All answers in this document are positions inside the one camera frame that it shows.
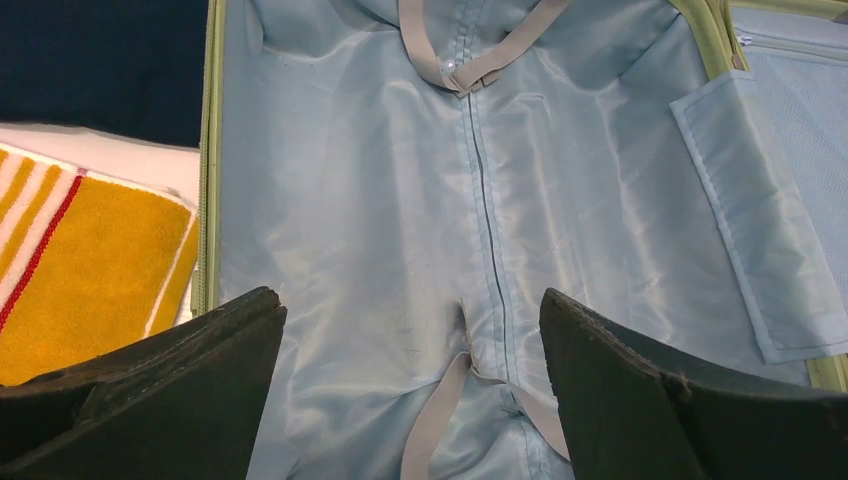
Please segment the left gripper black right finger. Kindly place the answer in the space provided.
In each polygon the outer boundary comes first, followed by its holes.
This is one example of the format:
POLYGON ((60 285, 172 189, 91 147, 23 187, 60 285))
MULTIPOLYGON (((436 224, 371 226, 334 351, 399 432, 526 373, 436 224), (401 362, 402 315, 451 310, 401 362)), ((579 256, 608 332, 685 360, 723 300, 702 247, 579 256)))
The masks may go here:
POLYGON ((843 479, 847 397, 729 369, 548 289, 548 375, 578 479, 843 479))

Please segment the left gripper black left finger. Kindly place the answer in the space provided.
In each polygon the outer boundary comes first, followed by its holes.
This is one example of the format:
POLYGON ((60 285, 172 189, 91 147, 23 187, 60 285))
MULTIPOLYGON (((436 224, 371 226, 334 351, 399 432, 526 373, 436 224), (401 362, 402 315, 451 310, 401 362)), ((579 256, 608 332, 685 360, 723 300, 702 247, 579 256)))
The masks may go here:
POLYGON ((286 322, 267 287, 1 390, 5 479, 242 479, 286 322))

